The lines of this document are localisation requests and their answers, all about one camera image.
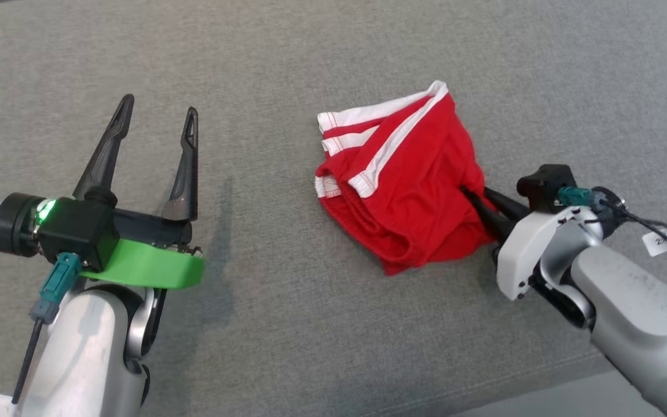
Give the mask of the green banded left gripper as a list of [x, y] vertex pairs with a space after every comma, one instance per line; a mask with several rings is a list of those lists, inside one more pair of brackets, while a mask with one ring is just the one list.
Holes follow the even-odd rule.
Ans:
[[[127, 137], [135, 98], [122, 97], [96, 146], [72, 197], [116, 205], [111, 186], [119, 148]], [[199, 120], [189, 107], [180, 137], [182, 155], [174, 185], [162, 216], [117, 208], [114, 222], [120, 239], [102, 272], [87, 271], [86, 278], [127, 287], [178, 290], [202, 281], [204, 258], [191, 246], [192, 222], [198, 217]]]

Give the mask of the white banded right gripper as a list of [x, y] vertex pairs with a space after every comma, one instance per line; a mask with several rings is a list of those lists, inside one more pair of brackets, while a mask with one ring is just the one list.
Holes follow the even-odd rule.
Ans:
[[[486, 203], [468, 188], [460, 189], [487, 232], [503, 245], [497, 257], [497, 284], [503, 295], [509, 300], [524, 295], [538, 268], [539, 288], [570, 301], [585, 300], [579, 290], [559, 279], [583, 250], [603, 242], [603, 227], [590, 208], [569, 207], [558, 214], [532, 212], [489, 187], [483, 189]], [[517, 222], [513, 231], [512, 222]]]

